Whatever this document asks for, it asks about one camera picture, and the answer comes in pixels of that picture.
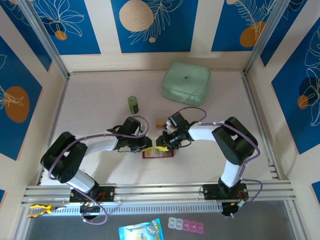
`white table surface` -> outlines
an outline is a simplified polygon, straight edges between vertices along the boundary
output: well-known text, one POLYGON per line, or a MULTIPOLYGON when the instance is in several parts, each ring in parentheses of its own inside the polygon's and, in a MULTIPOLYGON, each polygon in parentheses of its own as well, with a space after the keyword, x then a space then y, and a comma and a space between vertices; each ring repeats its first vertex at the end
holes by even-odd
MULTIPOLYGON (((76 136, 101 133, 122 124, 131 116, 127 98, 136 96, 139 115, 150 122, 148 136, 155 140, 161 134, 155 128, 157 117, 169 117, 187 105, 168 100, 161 95, 165 71, 119 71, 72 75, 54 140, 65 131, 76 136)), ((219 122, 236 117, 257 138, 262 140, 239 72, 212 71, 212 82, 206 101, 203 122, 219 122)), ((181 112, 189 121, 203 116, 197 109, 181 112)), ((141 153, 105 151, 91 154, 80 169, 99 184, 164 184, 217 181, 224 171, 226 159, 214 141, 199 140, 180 149, 173 158, 143 159, 141 153)), ((58 185, 43 175, 42 185, 58 185)), ((261 156, 246 168, 243 178, 271 180, 268 158, 263 148, 261 156)))

